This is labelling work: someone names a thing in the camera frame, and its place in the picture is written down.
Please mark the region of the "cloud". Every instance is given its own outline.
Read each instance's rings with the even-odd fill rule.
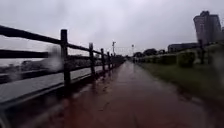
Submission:
[[[60,38],[96,49],[130,54],[136,50],[166,48],[171,43],[194,42],[193,18],[202,10],[224,17],[222,0],[0,0],[0,24]],[[45,43],[0,37],[0,47],[44,51]]]

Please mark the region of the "reddish brick path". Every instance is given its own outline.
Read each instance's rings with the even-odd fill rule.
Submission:
[[[63,104],[60,116],[43,127],[213,128],[201,106],[130,62]]]

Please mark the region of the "distant building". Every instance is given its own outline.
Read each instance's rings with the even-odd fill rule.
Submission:
[[[221,23],[218,15],[203,11],[194,18],[197,39],[202,40],[203,44],[209,44],[222,39]]]
[[[198,43],[182,43],[182,44],[171,44],[168,46],[168,52],[180,52],[187,49],[193,49],[199,47]]]

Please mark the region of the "shrub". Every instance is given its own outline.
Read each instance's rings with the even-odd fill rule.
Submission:
[[[175,64],[176,63],[176,55],[175,54],[167,54],[167,55],[159,55],[157,56],[157,63],[158,64]]]
[[[156,55],[150,56],[150,62],[151,63],[156,63],[157,59],[158,59],[158,57]]]
[[[177,64],[180,67],[192,67],[195,60],[194,52],[181,52],[177,55]]]

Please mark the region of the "utility pole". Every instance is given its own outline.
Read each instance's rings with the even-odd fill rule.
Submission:
[[[134,47],[135,47],[134,44],[132,44],[131,47],[132,47],[132,56],[134,57]]]
[[[132,47],[132,61],[134,62],[134,47],[135,47],[134,44],[132,44],[131,47]]]
[[[114,52],[115,43],[116,43],[115,41],[112,42],[114,56],[115,56],[115,52]]]

